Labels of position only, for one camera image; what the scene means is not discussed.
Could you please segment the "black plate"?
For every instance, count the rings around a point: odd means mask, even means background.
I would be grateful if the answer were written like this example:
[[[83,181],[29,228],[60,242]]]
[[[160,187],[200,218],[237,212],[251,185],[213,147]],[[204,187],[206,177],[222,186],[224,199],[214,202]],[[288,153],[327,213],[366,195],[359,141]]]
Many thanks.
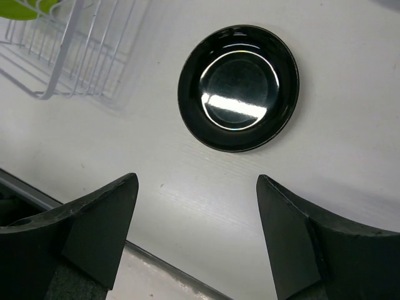
[[[275,138],[298,102],[299,69],[290,48],[259,26],[233,25],[205,37],[190,53],[177,85],[188,131],[227,153]]]

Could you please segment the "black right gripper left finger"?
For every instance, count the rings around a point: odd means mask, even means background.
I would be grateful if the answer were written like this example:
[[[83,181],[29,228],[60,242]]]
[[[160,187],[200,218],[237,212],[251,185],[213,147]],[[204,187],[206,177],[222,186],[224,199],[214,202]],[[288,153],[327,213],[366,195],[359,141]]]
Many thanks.
[[[2,299],[105,299],[114,287],[139,191],[134,173],[61,204],[1,174]]]

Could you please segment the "lime green plate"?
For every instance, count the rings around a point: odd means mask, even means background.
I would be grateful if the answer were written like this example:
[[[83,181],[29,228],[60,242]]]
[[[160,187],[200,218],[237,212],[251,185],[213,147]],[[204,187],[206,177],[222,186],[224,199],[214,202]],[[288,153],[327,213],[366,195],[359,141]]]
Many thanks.
[[[5,19],[28,21],[49,14],[59,1],[28,1],[29,7],[19,1],[1,0],[1,17]]]

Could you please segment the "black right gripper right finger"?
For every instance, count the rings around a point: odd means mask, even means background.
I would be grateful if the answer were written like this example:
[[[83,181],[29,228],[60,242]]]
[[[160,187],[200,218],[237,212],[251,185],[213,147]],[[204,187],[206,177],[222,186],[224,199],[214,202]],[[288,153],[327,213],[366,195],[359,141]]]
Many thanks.
[[[339,216],[260,175],[257,202],[279,299],[398,299],[399,234]]]

